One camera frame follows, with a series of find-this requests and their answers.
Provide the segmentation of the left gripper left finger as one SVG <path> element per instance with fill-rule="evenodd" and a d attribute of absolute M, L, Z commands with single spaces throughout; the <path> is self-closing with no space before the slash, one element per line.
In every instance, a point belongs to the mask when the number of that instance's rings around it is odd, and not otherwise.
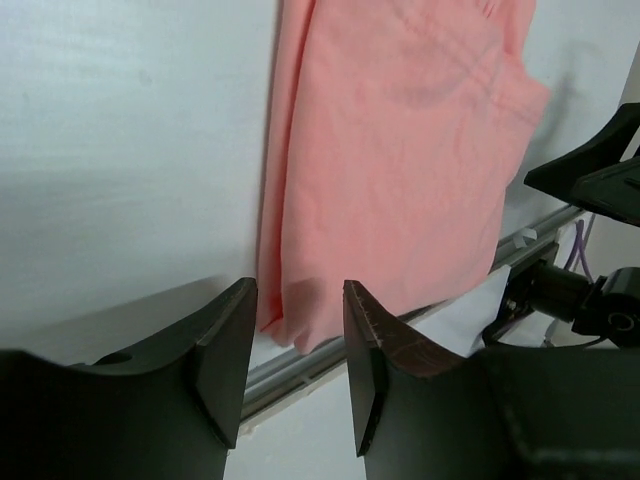
<path fill-rule="evenodd" d="M 1 354 L 5 479 L 220 479 L 237 441 L 257 285 L 242 278 L 98 362 Z"/>

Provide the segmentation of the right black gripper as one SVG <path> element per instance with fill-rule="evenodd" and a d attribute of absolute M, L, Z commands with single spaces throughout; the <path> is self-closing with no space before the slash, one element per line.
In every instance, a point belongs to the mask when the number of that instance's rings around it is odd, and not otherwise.
<path fill-rule="evenodd" d="M 589 141 L 529 171 L 524 184 L 629 225 L 639 224 L 639 157 L 620 162 L 639 128 L 639 103 L 622 104 Z"/>

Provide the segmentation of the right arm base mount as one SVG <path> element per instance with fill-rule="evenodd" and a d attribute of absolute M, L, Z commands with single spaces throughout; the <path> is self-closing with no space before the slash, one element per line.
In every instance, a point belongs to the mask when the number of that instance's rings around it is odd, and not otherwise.
<path fill-rule="evenodd" d="M 498 314 L 481 334 L 485 345 L 499 345 L 507 332 L 538 312 L 569 324 L 578 335 L 637 348 L 639 269 L 625 267 L 590 281 L 555 266 L 558 249 L 551 241 L 511 263 Z"/>

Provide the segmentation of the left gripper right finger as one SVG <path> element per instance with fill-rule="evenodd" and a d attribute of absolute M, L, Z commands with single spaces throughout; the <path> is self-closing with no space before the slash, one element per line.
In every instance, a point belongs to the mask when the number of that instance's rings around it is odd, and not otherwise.
<path fill-rule="evenodd" d="M 370 479 L 635 479 L 635 349 L 459 356 L 343 286 L 356 453 Z"/>

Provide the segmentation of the pink polo shirt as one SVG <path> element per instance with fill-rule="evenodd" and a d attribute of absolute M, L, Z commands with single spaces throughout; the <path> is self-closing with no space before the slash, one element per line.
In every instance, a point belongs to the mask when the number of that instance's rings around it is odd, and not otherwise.
<path fill-rule="evenodd" d="M 487 277 L 549 100 L 532 1 L 285 1 L 258 248 L 258 330 L 312 351 L 361 282 L 402 314 Z"/>

